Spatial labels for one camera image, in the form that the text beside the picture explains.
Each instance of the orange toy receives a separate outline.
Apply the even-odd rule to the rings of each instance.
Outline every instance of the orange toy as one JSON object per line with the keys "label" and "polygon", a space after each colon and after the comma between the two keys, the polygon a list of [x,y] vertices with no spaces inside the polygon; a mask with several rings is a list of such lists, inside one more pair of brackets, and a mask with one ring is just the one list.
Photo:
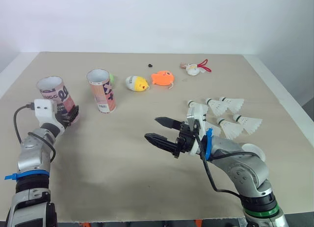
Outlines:
{"label": "orange toy", "polygon": [[173,87],[173,81],[175,80],[175,76],[169,71],[159,71],[156,74],[152,74],[153,84],[157,84],[160,86],[168,86],[169,89]]}

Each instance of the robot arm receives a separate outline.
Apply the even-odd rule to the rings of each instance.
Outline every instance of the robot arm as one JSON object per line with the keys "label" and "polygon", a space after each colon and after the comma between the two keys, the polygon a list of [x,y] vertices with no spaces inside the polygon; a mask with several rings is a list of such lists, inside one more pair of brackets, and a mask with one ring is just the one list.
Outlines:
{"label": "robot arm", "polygon": [[[213,189],[236,195],[241,200],[248,227],[288,227],[285,216],[278,206],[268,178],[268,168],[254,153],[245,152],[237,143],[215,134],[214,126],[206,131],[207,106],[194,104],[187,113],[187,122],[170,118],[156,118],[165,127],[179,130],[175,143],[155,133],[145,138],[160,149],[171,152],[176,158],[180,152],[199,154],[204,162]],[[222,169],[232,180],[238,194],[216,188],[207,161]]]}
{"label": "robot arm", "polygon": [[50,202],[50,164],[55,156],[53,144],[68,124],[57,120],[55,101],[35,100],[34,110],[40,128],[29,132],[21,142],[17,173],[5,177],[16,180],[16,194],[12,198],[6,227],[57,226],[54,204]]}

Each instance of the red ribbon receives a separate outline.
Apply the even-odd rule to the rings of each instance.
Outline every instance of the red ribbon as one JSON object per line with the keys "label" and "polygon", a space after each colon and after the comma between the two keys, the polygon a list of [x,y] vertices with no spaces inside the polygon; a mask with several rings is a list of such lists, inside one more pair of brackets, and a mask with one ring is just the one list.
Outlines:
{"label": "red ribbon", "polygon": [[197,67],[198,68],[203,68],[206,71],[211,72],[211,69],[205,66],[207,64],[207,62],[208,62],[208,59],[206,59],[202,63],[198,64]]}

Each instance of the white shuttlecock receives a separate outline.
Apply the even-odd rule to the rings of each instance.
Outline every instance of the white shuttlecock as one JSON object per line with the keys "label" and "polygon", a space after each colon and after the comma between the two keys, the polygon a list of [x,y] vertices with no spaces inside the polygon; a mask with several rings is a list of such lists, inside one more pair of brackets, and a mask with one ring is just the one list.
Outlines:
{"label": "white shuttlecock", "polygon": [[220,97],[219,100],[227,103],[228,108],[233,113],[237,113],[244,103],[244,99],[230,99],[226,97]]}
{"label": "white shuttlecock", "polygon": [[242,125],[228,122],[223,118],[218,118],[217,123],[220,125],[226,135],[226,138],[229,140],[237,138],[243,131]]}
{"label": "white shuttlecock", "polygon": [[234,120],[241,124],[249,135],[256,131],[263,121],[260,118],[247,118],[240,114],[234,114]]}
{"label": "white shuttlecock", "polygon": [[205,131],[208,131],[208,129],[212,129],[212,135],[219,136],[221,133],[221,129],[218,126],[215,126],[209,122],[205,122]]}
{"label": "white shuttlecock", "polygon": [[215,101],[211,98],[207,98],[205,100],[205,103],[211,108],[213,114],[216,117],[219,117],[224,112],[226,112],[228,109],[228,104],[226,102],[223,102],[223,101]]}
{"label": "white shuttlecock", "polygon": [[194,107],[196,104],[197,104],[197,103],[194,102],[194,101],[188,101],[188,102],[187,102],[187,106],[188,106],[189,108]]}

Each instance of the white wall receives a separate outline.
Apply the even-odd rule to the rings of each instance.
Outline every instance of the white wall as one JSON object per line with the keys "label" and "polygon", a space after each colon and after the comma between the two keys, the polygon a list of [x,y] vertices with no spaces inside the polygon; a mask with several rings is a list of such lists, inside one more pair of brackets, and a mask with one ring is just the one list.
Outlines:
{"label": "white wall", "polygon": [[314,94],[313,2],[0,0],[0,15],[20,51],[258,54],[303,103]]}
{"label": "white wall", "polygon": [[0,73],[19,54],[18,50],[0,37]]}

